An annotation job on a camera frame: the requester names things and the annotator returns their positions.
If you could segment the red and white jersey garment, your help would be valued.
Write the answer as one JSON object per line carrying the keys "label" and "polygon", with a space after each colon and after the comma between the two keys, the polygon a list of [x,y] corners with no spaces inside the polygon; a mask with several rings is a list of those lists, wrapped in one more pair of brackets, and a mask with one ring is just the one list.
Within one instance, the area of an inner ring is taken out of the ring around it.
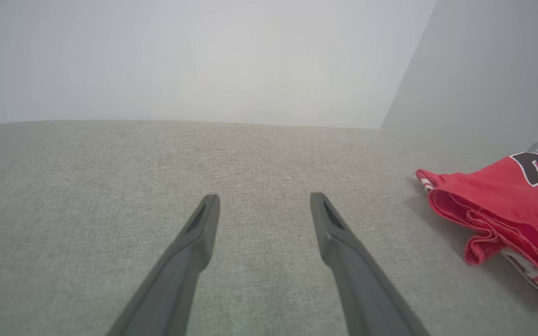
{"label": "red and white jersey garment", "polygon": [[504,157],[471,174],[419,169],[433,211],[472,230],[465,262],[502,254],[538,291],[538,153]]}

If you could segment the grey fabric sofa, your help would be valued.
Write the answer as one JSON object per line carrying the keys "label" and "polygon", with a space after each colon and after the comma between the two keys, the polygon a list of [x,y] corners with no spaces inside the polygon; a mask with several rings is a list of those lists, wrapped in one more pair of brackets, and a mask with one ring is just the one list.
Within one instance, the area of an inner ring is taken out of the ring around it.
{"label": "grey fabric sofa", "polygon": [[502,154],[380,130],[0,124],[0,336],[104,336],[204,195],[220,196],[188,336],[347,336],[310,193],[325,193],[432,336],[538,336],[538,292],[415,177]]}

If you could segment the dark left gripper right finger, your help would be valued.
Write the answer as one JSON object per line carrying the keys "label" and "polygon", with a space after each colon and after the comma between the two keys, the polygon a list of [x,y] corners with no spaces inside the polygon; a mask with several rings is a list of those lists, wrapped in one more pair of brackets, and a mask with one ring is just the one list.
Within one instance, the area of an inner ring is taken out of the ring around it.
{"label": "dark left gripper right finger", "polygon": [[329,198],[311,193],[310,208],[320,255],[335,278],[349,336],[429,336]]}

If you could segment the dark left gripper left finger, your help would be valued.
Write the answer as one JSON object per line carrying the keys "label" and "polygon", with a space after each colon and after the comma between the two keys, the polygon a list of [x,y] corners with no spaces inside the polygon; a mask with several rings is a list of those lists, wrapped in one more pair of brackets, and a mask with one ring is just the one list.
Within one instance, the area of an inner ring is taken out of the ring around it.
{"label": "dark left gripper left finger", "polygon": [[185,336],[197,279],[211,261],[219,215],[219,196],[204,196],[106,336]]}

